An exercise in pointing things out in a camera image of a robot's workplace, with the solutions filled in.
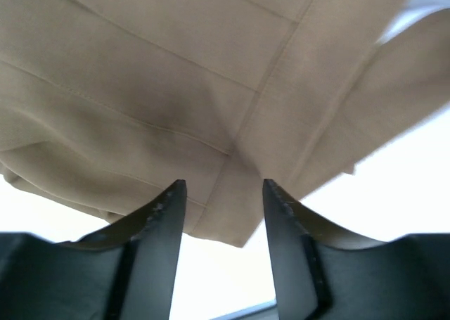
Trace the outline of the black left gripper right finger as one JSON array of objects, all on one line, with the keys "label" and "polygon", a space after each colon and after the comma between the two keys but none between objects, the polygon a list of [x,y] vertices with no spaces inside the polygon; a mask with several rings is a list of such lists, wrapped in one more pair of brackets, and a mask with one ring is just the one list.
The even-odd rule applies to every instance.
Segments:
[{"label": "black left gripper right finger", "polygon": [[448,319],[449,235],[382,242],[262,189],[280,319]]}]

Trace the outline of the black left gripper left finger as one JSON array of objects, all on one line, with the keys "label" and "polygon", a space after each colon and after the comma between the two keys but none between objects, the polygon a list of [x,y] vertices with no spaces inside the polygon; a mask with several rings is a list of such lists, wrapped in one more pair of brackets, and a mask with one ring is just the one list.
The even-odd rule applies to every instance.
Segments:
[{"label": "black left gripper left finger", "polygon": [[186,211],[176,180],[78,241],[1,235],[2,319],[168,319]]}]

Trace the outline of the tan brown skirt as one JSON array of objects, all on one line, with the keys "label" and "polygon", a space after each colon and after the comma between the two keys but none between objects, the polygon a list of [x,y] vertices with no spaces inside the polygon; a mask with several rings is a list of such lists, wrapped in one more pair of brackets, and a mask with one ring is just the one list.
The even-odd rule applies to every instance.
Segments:
[{"label": "tan brown skirt", "polygon": [[1,174],[109,222],[241,247],[448,102],[449,0],[1,0]]}]

